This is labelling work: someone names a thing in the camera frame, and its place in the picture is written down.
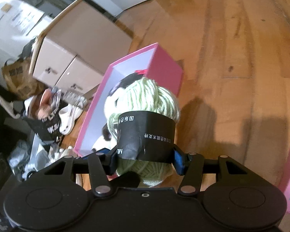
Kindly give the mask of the green yarn ball black label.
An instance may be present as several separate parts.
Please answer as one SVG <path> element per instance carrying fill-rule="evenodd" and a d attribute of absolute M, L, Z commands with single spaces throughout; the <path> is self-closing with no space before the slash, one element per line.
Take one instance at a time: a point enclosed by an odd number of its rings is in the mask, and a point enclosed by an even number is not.
<path fill-rule="evenodd" d="M 117 174 L 132 171 L 139 175 L 142 186 L 159 185 L 173 172 L 172 146 L 179 120 L 150 111 L 129 111 L 118 118 L 125 117 L 133 120 L 118 122 L 117 135 L 113 136 L 117 141 Z"/>

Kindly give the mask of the black white plush toy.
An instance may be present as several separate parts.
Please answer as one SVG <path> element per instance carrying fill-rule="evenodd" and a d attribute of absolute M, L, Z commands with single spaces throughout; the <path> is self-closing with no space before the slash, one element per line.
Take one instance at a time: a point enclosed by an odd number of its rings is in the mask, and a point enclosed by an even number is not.
<path fill-rule="evenodd" d="M 108 93 L 104 104 L 104 115 L 109 120 L 111 114 L 117 108 L 117 101 L 123 95 L 125 89 L 137 80 L 140 80 L 147 72 L 147 69 L 136 70 L 134 73 L 120 80 Z M 97 152 L 104 148 L 113 149 L 117 145 L 117 141 L 111 135 L 107 124 L 101 130 L 102 135 L 96 140 L 92 146 L 92 151 Z"/>

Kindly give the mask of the white clog shoe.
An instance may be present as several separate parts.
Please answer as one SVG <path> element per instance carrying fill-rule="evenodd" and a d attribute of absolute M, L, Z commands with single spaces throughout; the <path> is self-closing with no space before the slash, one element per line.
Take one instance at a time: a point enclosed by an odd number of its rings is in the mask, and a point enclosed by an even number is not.
<path fill-rule="evenodd" d="M 77 106 L 68 104 L 59 111 L 61 125 L 59 131 L 63 135 L 68 135 L 74 128 L 76 120 L 80 117 L 83 110 Z"/>

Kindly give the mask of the black printed bag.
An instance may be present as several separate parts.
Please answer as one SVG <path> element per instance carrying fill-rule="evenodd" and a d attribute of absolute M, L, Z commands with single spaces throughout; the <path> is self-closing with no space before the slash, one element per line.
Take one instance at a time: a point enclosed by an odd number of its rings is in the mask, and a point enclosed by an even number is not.
<path fill-rule="evenodd" d="M 61 119 L 59 111 L 67 106 L 61 100 L 59 91 L 50 88 L 42 93 L 27 98 L 22 110 L 22 119 L 43 142 L 60 144 L 63 135 L 60 133 Z"/>

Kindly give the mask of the pink open storage box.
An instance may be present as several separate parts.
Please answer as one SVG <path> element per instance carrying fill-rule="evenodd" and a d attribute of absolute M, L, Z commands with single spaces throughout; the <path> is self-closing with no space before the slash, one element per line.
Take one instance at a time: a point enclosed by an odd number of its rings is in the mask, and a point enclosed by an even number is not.
<path fill-rule="evenodd" d="M 136 70 L 148 71 L 128 86 L 117 101 L 117 108 L 109 120 L 104 115 L 104 104 L 109 91 L 123 78 Z M 180 109 L 176 96 L 182 82 L 183 69 L 158 44 L 151 44 L 112 63 L 91 102 L 78 135 L 75 150 L 80 156 L 92 152 L 92 146 L 102 135 L 105 124 L 117 135 L 118 122 L 133 120 L 133 117 L 119 119 L 129 111 L 150 111 L 168 116 L 177 122 Z"/>

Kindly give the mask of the brown paper bag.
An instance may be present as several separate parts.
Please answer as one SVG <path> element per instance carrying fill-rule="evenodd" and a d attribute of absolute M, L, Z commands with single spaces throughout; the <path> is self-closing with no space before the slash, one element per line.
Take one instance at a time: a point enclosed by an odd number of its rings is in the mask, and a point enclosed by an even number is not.
<path fill-rule="evenodd" d="M 1 68 L 8 90 L 18 98 L 26 100 L 36 95 L 39 83 L 29 74 L 30 59 L 8 59 Z"/>

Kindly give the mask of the white cabinet with papers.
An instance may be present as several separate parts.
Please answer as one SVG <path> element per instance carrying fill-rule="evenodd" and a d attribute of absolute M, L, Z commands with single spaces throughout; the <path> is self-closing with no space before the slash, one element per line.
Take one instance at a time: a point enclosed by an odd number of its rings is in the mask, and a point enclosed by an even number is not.
<path fill-rule="evenodd" d="M 1 68 L 15 61 L 23 47 L 52 21 L 44 12 L 21 0 L 0 0 L 0 85 L 6 88 Z"/>

